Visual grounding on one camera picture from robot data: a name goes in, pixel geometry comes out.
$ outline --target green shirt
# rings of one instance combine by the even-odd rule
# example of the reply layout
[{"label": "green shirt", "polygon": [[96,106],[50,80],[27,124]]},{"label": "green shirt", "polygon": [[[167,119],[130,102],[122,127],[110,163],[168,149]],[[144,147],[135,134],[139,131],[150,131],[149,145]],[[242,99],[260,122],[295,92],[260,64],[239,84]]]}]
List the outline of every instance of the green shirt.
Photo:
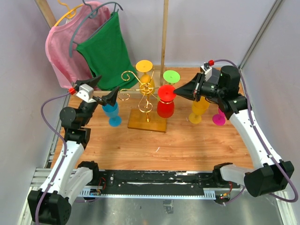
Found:
[{"label": "green shirt", "polygon": [[93,77],[102,76],[98,83],[101,90],[112,90],[117,86],[131,88],[137,83],[131,73],[127,73],[129,81],[121,78],[126,70],[137,73],[129,60],[117,12],[111,14],[110,20],[94,36],[79,44],[76,50],[87,61]]}]

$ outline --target pink cloth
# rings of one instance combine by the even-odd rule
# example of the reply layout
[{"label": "pink cloth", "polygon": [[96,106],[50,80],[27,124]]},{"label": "pink cloth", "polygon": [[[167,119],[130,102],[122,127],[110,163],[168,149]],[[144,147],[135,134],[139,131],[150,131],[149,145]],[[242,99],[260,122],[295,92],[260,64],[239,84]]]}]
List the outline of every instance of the pink cloth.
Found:
[{"label": "pink cloth", "polygon": [[[87,2],[93,8],[102,3],[97,1]],[[46,40],[45,50],[60,86],[63,88],[72,87],[71,83],[77,80],[87,80],[92,77],[90,68],[84,57],[76,50],[73,50],[73,57],[69,56],[69,44],[72,35],[82,20],[91,12],[90,7],[83,5],[80,12],[69,23],[52,27]],[[87,19],[77,32],[74,41],[82,43],[90,37],[103,23],[110,18],[109,9],[106,6],[98,10],[98,14],[93,19]]]}]

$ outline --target gray hanger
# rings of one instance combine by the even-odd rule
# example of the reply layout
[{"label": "gray hanger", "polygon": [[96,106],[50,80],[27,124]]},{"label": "gray hanger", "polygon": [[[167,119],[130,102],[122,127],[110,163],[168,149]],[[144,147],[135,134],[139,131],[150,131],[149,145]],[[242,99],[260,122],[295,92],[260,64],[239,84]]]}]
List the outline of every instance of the gray hanger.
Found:
[{"label": "gray hanger", "polygon": [[[89,7],[92,9],[92,7],[91,7],[90,4],[85,3],[84,0],[82,0],[82,1],[83,1],[83,3],[84,3],[85,5],[89,6]],[[93,15],[93,18],[94,18],[94,17],[97,15],[97,13],[98,13],[98,9],[100,9],[101,7],[103,7],[103,6],[107,5],[107,4],[114,4],[114,9],[113,9],[112,16],[111,16],[104,24],[102,24],[97,30],[95,30],[95,32],[92,33],[92,35],[91,35],[88,39],[90,39],[92,36],[94,36],[94,34],[96,34],[96,33],[98,32],[98,30],[100,30],[100,29],[101,29],[101,28],[102,28],[102,27],[103,27],[103,26],[104,26],[104,25],[105,25],[105,24],[106,24],[106,23],[114,16],[114,14],[115,14],[116,12],[119,11],[119,9],[116,11],[117,5],[120,7],[121,10],[123,10],[122,6],[120,6],[120,4],[117,3],[117,2],[115,2],[115,1],[110,1],[110,2],[104,3],[104,4],[102,4],[101,6],[98,6],[97,8],[95,8],[94,10],[92,10],[91,13],[88,14],[88,15],[81,21],[81,23],[80,23],[79,26],[76,28],[76,30],[75,30],[75,32],[74,32],[72,38],[71,38],[70,45],[69,45],[69,56],[70,56],[70,58],[72,58],[72,56],[73,56],[73,53],[72,53],[72,52],[73,52],[73,49],[72,49],[73,43],[75,43],[76,45],[78,45],[78,43],[74,41],[74,38],[75,38],[75,35],[77,34],[77,32],[79,31],[80,27],[83,25],[83,23],[84,23],[88,18],[90,18],[91,15],[93,15],[93,14],[96,12],[96,14]]]}]

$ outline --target red connector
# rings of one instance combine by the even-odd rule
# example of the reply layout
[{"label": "red connector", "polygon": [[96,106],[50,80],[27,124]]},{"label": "red connector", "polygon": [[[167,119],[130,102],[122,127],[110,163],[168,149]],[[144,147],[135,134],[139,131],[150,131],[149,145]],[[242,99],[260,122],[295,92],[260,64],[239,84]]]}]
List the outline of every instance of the red connector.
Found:
[{"label": "red connector", "polygon": [[76,90],[74,88],[70,88],[69,92],[70,92],[71,95],[74,95],[76,93]]},{"label": "red connector", "polygon": [[208,64],[209,64],[209,66],[211,67],[211,66],[213,66],[213,65],[215,64],[215,62],[214,62],[214,60],[209,60],[209,61],[208,61]]}]

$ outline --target wooden tabletop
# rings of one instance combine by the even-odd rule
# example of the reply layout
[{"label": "wooden tabletop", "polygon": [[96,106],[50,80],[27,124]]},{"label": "wooden tabletop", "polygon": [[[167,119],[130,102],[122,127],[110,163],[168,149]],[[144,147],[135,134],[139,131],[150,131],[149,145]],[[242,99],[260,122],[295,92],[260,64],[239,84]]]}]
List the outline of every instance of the wooden tabletop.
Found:
[{"label": "wooden tabletop", "polygon": [[[198,68],[169,68],[179,72],[179,87],[190,81]],[[238,166],[253,168],[250,155],[239,133],[227,121],[224,126],[212,122],[218,106],[211,104],[202,116],[202,122],[194,125],[188,121],[192,101],[177,96],[175,112],[167,121],[167,132],[128,129],[131,109],[136,109],[141,95],[128,101],[118,100],[122,124],[111,127],[102,107],[98,106],[87,128],[91,128],[90,142],[78,160],[95,161],[101,169],[119,170],[189,170],[211,171],[214,165],[232,162]],[[81,100],[72,96],[69,106],[77,108]],[[152,98],[156,110],[157,100]],[[54,165],[62,142],[59,140],[54,155]]]}]

